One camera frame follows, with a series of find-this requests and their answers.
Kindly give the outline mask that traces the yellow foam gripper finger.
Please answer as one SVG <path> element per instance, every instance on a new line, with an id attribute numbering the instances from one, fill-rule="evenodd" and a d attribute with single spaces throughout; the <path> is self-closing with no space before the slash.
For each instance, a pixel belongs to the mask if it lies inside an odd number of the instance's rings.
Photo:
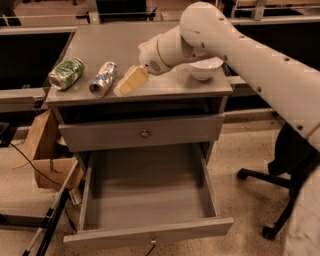
<path id="1" fill-rule="evenodd" d="M 148 78 L 149 73 L 145 67 L 142 65 L 133 65 L 127 70 L 124 77 L 117 83 L 113 92 L 118 97 L 124 96 L 143 85 Z"/>

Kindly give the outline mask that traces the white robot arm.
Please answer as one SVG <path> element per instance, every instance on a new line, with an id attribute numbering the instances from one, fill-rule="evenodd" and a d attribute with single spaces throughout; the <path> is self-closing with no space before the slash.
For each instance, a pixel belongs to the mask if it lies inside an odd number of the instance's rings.
<path id="1" fill-rule="evenodd" d="M 182 13 L 179 25 L 139 45 L 138 66 L 127 71 L 116 86 L 119 95 L 140 87 L 148 76 L 161 75 L 198 59 L 218 57 L 231 67 L 284 120 L 283 135 L 295 140 L 292 182 L 297 191 L 273 227 L 262 234 L 274 238 L 293 212 L 284 256 L 319 256 L 319 200 L 301 204 L 307 194 L 317 197 L 319 186 L 320 72 L 239 32 L 215 6 L 196 2 Z"/>

